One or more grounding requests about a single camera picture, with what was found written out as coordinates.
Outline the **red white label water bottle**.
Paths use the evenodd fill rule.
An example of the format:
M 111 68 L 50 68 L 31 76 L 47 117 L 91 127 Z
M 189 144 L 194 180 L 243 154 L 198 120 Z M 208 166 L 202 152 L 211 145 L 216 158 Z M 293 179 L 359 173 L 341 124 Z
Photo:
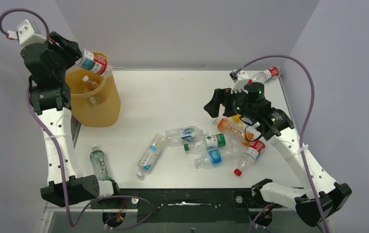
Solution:
M 113 67 L 107 58 L 86 49 L 83 50 L 82 57 L 75 62 L 75 65 L 101 77 L 109 77 L 113 72 Z

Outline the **red label tea bottle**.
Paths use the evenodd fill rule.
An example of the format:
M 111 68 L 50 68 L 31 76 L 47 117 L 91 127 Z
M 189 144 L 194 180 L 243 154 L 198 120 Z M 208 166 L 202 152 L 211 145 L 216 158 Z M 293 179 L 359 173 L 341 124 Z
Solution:
M 101 84 L 101 79 L 93 79 L 89 76 L 84 76 L 82 78 L 82 81 L 84 82 L 83 93 L 92 92 L 96 90 Z

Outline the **blue white label crushed bottle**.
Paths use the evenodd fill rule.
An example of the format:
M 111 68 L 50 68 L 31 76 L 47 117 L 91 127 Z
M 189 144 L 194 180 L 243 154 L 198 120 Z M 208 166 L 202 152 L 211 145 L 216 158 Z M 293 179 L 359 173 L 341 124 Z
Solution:
M 207 129 L 200 129 L 196 126 L 175 128 L 165 132 L 168 146 L 179 146 L 186 143 L 193 143 L 207 135 Z

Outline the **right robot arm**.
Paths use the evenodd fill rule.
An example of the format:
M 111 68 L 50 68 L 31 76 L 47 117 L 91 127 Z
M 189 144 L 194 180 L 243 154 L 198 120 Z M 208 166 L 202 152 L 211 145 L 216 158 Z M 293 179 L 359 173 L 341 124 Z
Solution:
M 236 92 L 231 88 L 215 89 L 204 110 L 216 118 L 221 106 L 225 108 L 225 117 L 239 114 L 247 125 L 254 126 L 283 156 L 302 185 L 302 188 L 292 188 L 264 179 L 252 186 L 251 200 L 255 206 L 264 207 L 273 202 L 288 207 L 310 227 L 316 227 L 324 217 L 330 217 L 343 207 L 352 194 L 351 188 L 330 176 L 308 146 L 301 145 L 292 120 L 265 99 L 264 84 L 248 83 L 242 91 Z

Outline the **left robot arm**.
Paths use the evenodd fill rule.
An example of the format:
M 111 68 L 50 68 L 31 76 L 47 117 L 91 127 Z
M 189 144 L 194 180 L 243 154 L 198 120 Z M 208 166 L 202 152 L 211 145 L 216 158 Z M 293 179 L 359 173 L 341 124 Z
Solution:
M 43 42 L 26 45 L 20 54 L 30 72 L 27 105 L 43 130 L 48 158 L 47 186 L 40 190 L 42 199 L 66 207 L 116 194 L 115 181 L 84 176 L 79 167 L 71 134 L 71 92 L 65 81 L 72 66 L 102 74 L 106 60 L 81 50 L 77 42 L 56 32 Z

